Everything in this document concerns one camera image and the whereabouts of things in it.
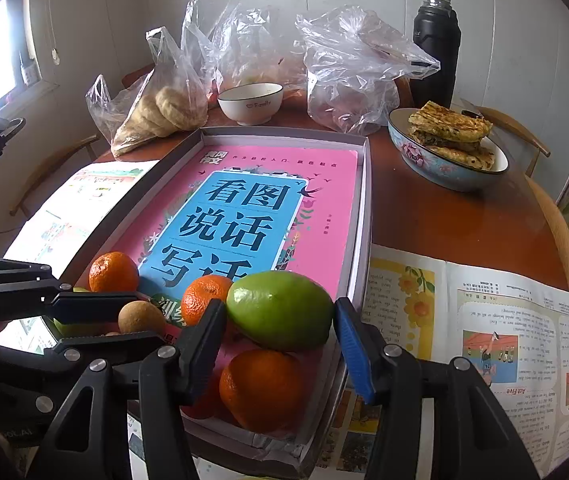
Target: green mango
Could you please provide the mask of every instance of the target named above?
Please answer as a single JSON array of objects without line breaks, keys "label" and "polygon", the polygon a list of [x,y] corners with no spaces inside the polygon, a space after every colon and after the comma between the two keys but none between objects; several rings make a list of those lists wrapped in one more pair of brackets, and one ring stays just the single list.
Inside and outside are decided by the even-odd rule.
[{"label": "green mango", "polygon": [[267,270],[237,280],[227,296],[229,319],[266,348],[293,352],[328,338],[333,301],[316,282],[287,270]]},{"label": "green mango", "polygon": [[[81,286],[74,286],[73,292],[88,292],[88,290]],[[104,327],[100,323],[75,323],[66,325],[54,319],[53,324],[58,329],[58,332],[60,332],[60,337],[88,337],[100,335],[104,332]]]}]

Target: plastic bag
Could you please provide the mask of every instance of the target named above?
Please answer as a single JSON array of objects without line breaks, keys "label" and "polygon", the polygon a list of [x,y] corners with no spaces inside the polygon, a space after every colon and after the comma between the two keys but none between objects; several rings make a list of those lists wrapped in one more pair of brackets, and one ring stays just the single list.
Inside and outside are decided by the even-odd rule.
[{"label": "plastic bag", "polygon": [[[140,89],[150,76],[151,73],[143,75],[129,88],[122,90],[114,99],[111,99],[104,76],[100,74],[85,96],[88,112],[100,133],[111,145],[114,155],[117,154],[114,151],[116,131],[129,115]],[[151,132],[148,132],[145,137],[140,136],[138,140],[142,143],[154,137]]]},{"label": "plastic bag", "polygon": [[280,58],[278,82],[284,87],[282,100],[307,95],[307,67],[304,66],[304,44],[293,41],[292,47]]},{"label": "plastic bag", "polygon": [[165,27],[147,33],[155,68],[111,100],[102,75],[87,92],[89,113],[114,156],[207,120],[202,82]]},{"label": "plastic bag", "polygon": [[338,132],[368,135],[399,106],[394,79],[422,79],[440,70],[429,56],[372,10],[334,9],[316,20],[298,15],[309,70],[311,118]]},{"label": "plastic bag", "polygon": [[191,0],[182,23],[181,48],[194,67],[209,106],[217,102],[215,70],[220,59],[221,24],[232,22],[240,0]]},{"label": "plastic bag", "polygon": [[240,85],[279,81],[274,9],[237,10],[220,29],[219,92]]}]

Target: blue title panel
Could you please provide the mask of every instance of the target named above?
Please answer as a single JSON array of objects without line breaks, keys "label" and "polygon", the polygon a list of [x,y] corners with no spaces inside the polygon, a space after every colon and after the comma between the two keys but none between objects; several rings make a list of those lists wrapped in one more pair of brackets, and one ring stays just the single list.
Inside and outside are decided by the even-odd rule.
[{"label": "blue title panel", "polygon": [[290,176],[214,171],[141,264],[139,290],[179,300],[200,276],[237,280],[272,269],[306,184]]}]

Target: round table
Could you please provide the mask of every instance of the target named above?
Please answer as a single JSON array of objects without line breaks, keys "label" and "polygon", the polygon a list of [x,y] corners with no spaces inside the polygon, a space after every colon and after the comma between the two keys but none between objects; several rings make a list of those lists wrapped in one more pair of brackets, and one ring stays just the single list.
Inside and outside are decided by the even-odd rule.
[{"label": "round table", "polygon": [[[215,108],[206,125],[237,124]],[[328,129],[299,108],[281,108],[265,126]],[[153,140],[119,160],[162,159],[186,135]],[[492,187],[461,193],[437,186],[411,170],[386,128],[371,134],[369,142],[373,243],[458,264],[509,270],[567,290],[553,235],[522,172],[511,169]],[[106,152],[96,162],[109,160],[114,160],[113,155]],[[84,269],[90,261],[78,259],[86,255],[79,251],[70,267]]]}]

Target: sunflower illustration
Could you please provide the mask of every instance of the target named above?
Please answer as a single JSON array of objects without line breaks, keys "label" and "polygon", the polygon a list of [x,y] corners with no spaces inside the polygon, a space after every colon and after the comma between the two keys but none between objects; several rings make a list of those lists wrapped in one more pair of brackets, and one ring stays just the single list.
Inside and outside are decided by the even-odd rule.
[{"label": "sunflower illustration", "polygon": [[413,294],[417,292],[418,284],[415,277],[410,272],[405,272],[397,280],[400,290],[405,294]]},{"label": "sunflower illustration", "polygon": [[414,292],[407,298],[404,311],[409,321],[422,328],[433,325],[435,297],[429,292]]}]

